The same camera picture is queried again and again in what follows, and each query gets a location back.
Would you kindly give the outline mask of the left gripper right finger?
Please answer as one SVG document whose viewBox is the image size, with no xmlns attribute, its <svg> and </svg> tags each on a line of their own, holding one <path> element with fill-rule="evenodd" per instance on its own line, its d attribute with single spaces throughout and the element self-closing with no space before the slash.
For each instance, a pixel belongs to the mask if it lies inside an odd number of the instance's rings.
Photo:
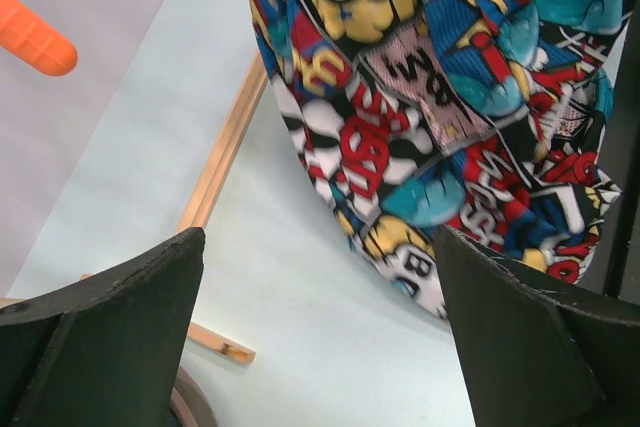
<svg viewBox="0 0 640 427">
<path fill-rule="evenodd" d="M 448 227 L 434 241 L 476 425 L 638 425 L 637 305 L 504 259 Z"/>
</svg>

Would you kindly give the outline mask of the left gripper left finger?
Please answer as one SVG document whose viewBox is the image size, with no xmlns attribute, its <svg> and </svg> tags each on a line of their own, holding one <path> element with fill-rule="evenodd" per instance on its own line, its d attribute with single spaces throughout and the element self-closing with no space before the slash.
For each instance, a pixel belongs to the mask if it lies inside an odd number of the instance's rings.
<svg viewBox="0 0 640 427">
<path fill-rule="evenodd" d="M 4 426 L 162 426 L 203 274 L 189 228 L 1 311 Z"/>
</svg>

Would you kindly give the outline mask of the comic print shorts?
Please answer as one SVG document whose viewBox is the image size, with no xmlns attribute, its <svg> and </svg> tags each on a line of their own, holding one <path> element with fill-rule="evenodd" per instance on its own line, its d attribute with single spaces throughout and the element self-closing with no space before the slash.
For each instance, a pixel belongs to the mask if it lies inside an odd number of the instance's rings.
<svg viewBox="0 0 640 427">
<path fill-rule="evenodd" d="M 249 0 L 296 155 L 351 247 L 444 317 L 447 225 L 568 283 L 619 188 L 604 70 L 637 0 Z"/>
</svg>

